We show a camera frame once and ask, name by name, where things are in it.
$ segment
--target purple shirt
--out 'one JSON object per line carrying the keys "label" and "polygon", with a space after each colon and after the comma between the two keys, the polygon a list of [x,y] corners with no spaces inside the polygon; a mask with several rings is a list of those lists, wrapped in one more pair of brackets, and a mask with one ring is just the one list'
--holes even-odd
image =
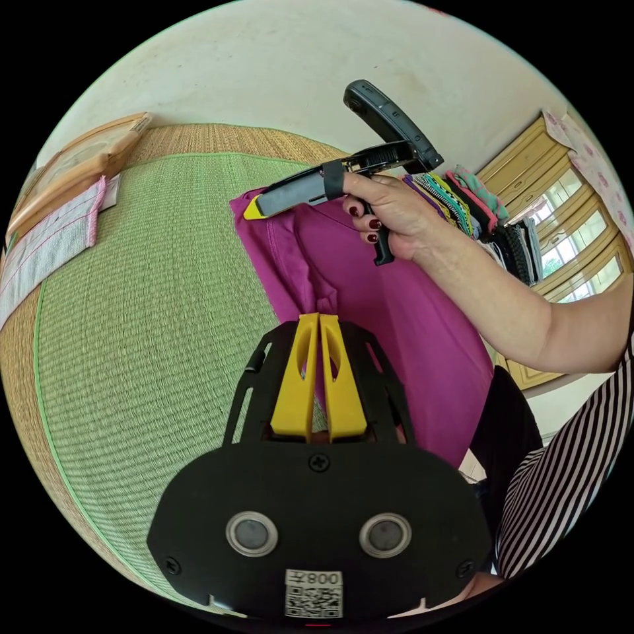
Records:
{"label": "purple shirt", "polygon": [[[476,329],[415,264],[376,267],[341,200],[244,220],[260,191],[230,206],[279,321],[320,312],[371,331],[405,386],[418,445],[459,467],[493,378]],[[323,376],[316,395],[325,411]]]}

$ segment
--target circular lens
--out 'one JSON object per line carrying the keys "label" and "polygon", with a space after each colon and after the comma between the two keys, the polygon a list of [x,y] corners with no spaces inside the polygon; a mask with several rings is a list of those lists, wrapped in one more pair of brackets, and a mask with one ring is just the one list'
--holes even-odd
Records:
{"label": "circular lens", "polygon": [[375,524],[368,533],[368,541],[372,547],[381,552],[394,550],[403,540],[403,529],[392,521]]}
{"label": "circular lens", "polygon": [[234,515],[227,523],[227,541],[246,557],[263,557],[277,545],[277,529],[262,513],[246,511]]}
{"label": "circular lens", "polygon": [[411,539],[409,522],[394,513],[382,513],[369,519],[361,528],[359,542],[371,557],[395,557],[407,548]]}
{"label": "circular lens", "polygon": [[269,532],[257,520],[242,520],[236,526],[236,540],[243,548],[257,550],[266,544],[269,538]]}
{"label": "circular lens", "polygon": [[355,114],[363,113],[363,106],[355,99],[350,99],[348,101],[348,108],[350,108],[350,110],[352,110]]}

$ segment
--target striped shirt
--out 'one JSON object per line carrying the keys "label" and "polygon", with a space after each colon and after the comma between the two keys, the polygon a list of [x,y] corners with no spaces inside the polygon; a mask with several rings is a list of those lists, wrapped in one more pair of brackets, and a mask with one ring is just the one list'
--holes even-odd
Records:
{"label": "striped shirt", "polygon": [[634,417],[634,305],[615,373],[511,479],[495,540],[495,568],[509,579],[547,554],[593,502]]}

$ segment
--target hand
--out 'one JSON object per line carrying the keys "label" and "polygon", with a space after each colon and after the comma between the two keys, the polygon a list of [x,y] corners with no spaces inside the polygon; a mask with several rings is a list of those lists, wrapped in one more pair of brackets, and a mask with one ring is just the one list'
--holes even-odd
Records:
{"label": "hand", "polygon": [[[361,239],[376,243],[376,232],[384,225],[390,229],[390,250],[394,257],[412,260],[423,245],[429,223],[440,220],[436,211],[408,185],[391,176],[371,178],[346,172],[343,191],[348,194],[343,208],[354,216]],[[363,215],[363,200],[374,216]]]}

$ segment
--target black handle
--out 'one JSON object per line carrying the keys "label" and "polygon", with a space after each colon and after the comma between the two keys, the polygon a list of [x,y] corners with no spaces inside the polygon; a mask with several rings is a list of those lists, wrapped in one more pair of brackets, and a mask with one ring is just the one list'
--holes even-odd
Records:
{"label": "black handle", "polygon": [[[363,214],[374,215],[372,207],[366,201],[363,201]],[[383,264],[389,264],[390,262],[393,262],[394,255],[392,255],[392,252],[390,251],[390,230],[387,227],[381,227],[377,233],[378,242],[374,245],[374,249],[376,250],[374,263],[377,266],[382,266]]]}

